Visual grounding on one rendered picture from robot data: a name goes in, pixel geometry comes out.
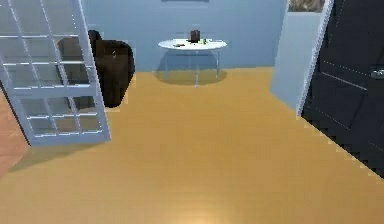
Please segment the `black room door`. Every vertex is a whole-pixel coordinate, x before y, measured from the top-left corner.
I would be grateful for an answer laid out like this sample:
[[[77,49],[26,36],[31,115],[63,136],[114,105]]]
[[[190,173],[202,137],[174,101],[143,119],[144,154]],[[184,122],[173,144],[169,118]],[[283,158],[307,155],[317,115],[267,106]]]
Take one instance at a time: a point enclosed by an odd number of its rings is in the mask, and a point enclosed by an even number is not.
[[[384,179],[384,0],[334,0],[302,117]]]

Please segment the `white round table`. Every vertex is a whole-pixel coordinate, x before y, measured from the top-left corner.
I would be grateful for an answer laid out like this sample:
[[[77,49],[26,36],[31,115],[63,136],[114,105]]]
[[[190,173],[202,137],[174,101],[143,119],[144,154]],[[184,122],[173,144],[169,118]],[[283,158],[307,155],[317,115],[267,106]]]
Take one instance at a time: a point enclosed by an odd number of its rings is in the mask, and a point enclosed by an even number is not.
[[[188,56],[191,56],[192,53],[198,56],[202,51],[217,51],[215,78],[218,79],[220,77],[220,50],[226,47],[227,43],[223,40],[214,39],[207,39],[207,44],[201,44],[200,41],[192,43],[188,39],[171,39],[159,42],[158,46],[167,50],[185,51]],[[186,46],[174,47],[175,44],[185,44]]]

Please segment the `white glass-paned room door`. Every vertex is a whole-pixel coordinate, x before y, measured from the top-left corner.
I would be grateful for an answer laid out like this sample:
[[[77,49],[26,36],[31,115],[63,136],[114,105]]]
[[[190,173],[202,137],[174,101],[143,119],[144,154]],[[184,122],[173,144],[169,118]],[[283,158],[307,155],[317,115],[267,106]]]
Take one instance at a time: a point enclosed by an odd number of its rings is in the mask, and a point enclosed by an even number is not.
[[[111,139],[81,0],[0,0],[0,82],[31,146]]]

